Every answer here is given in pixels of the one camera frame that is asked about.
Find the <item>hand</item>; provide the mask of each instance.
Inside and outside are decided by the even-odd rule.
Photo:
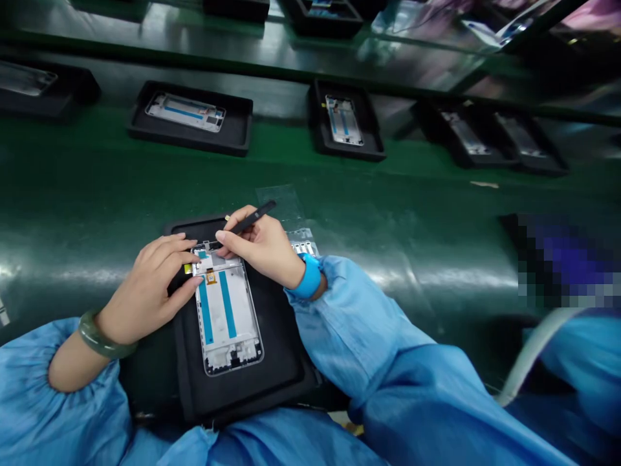
[[[248,205],[231,215],[224,231],[215,234],[223,245],[217,254],[227,259],[238,255],[261,274],[282,286],[297,288],[304,277],[306,264],[293,251],[287,233],[277,219],[263,216],[240,236],[229,231],[255,210],[256,207]]]
[[[166,289],[183,264],[200,262],[187,250],[196,246],[185,233],[162,236],[147,244],[110,302],[95,317],[107,338],[132,344],[168,323],[194,295],[201,277],[190,278],[168,297]]]

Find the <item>jade bangle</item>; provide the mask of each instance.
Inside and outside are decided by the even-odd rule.
[[[88,311],[80,318],[78,331],[84,343],[95,351],[95,353],[107,357],[108,359],[123,359],[136,351],[138,343],[122,345],[114,343],[112,340],[103,336],[93,320],[98,313],[99,311]]]

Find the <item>pixelated area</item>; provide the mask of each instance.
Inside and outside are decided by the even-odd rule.
[[[512,214],[501,222],[517,248],[519,292],[533,304],[620,307],[618,249],[560,216]]]

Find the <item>blue wristband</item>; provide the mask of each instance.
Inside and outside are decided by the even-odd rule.
[[[304,272],[304,278],[301,283],[295,289],[285,288],[288,292],[293,294],[296,298],[310,299],[319,289],[321,285],[321,263],[306,252],[298,254],[300,259],[306,263],[306,271]]]

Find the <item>stylus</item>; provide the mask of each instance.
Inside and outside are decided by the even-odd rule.
[[[235,234],[242,233],[243,230],[245,230],[246,228],[251,226],[253,223],[255,223],[258,219],[260,219],[265,214],[267,214],[274,207],[276,207],[276,201],[275,200],[271,199],[271,200],[267,201],[264,205],[262,205],[257,210],[252,212],[248,217],[244,218],[241,222],[236,224],[236,226],[231,228],[231,233],[235,233]],[[210,244],[210,248],[211,249],[220,249],[221,247],[222,247],[222,245],[220,244],[219,241],[217,241],[214,244]]]

